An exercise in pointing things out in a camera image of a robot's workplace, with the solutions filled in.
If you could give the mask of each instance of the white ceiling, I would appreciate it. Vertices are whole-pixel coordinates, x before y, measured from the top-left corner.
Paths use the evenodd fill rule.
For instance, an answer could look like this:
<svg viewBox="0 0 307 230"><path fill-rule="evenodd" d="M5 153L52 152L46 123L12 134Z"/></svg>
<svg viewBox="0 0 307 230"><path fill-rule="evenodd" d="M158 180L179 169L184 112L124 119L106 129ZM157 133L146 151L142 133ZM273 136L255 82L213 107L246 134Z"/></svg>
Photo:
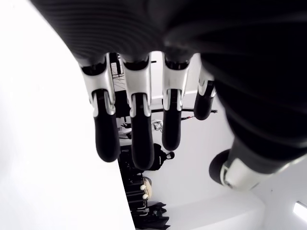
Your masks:
<svg viewBox="0 0 307 230"><path fill-rule="evenodd" d="M183 106L194 107L195 96L195 93L186 94ZM217 109L218 113L211 114L205 121L195 118L182 121L181 142L175 151L175 158L166 161L156 172L146 172L154 183L153 200L176 207L229 192L227 188L215 183L208 172L212 159L230 148L233 141L224 109L217 99L213 102L213 109ZM182 113L182 117L191 115L191 112ZM153 114L152 119L163 119L163 113ZM159 131L153 132L153 139L163 146Z"/></svg>
<svg viewBox="0 0 307 230"><path fill-rule="evenodd" d="M307 159L273 176L254 189L266 204L265 230L305 230L307 223L293 213L296 201L307 200Z"/></svg>

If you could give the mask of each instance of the ceiling light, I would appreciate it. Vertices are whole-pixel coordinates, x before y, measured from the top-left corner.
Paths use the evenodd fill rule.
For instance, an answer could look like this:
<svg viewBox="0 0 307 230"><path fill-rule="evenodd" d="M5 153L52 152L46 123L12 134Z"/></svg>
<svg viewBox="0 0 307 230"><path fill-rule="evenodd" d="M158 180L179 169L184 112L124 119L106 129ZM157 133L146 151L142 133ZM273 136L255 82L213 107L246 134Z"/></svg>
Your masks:
<svg viewBox="0 0 307 230"><path fill-rule="evenodd" d="M307 222L307 206L297 201L294 205L293 212L297 214L301 219Z"/></svg>

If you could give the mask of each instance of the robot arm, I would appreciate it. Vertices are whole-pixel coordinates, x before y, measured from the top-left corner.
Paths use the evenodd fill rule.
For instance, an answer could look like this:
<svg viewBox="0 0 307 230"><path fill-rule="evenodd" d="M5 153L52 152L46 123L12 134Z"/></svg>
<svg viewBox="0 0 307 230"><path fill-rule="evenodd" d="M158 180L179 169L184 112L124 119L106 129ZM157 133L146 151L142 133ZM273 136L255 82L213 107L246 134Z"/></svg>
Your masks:
<svg viewBox="0 0 307 230"><path fill-rule="evenodd" d="M106 54L124 60L135 164L153 162L149 53L164 52L163 145L180 142L189 59L201 53L194 114L208 117L215 92L235 135L211 163L218 183L249 190L307 151L307 7L250 0L32 0L82 68L95 108L102 160L119 155L115 96Z"/></svg>

